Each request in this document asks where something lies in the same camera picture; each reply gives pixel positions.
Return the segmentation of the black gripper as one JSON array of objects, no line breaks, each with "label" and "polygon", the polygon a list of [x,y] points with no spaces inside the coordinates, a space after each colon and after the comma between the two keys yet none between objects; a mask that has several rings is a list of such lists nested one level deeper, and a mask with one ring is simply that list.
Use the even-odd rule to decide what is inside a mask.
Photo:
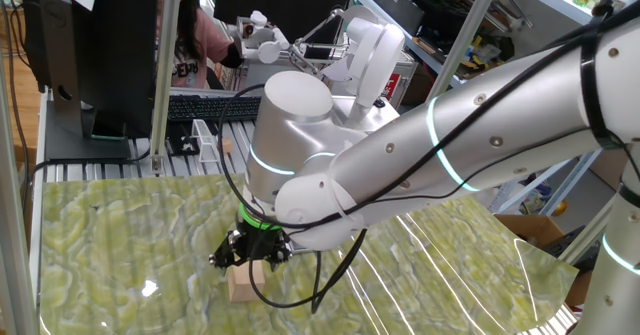
[{"label": "black gripper", "polygon": [[227,232],[225,238],[209,256],[209,263],[216,268],[227,269],[253,260],[266,260],[276,271],[293,256],[289,237],[275,227],[259,229],[245,222],[237,224],[237,230]]}]

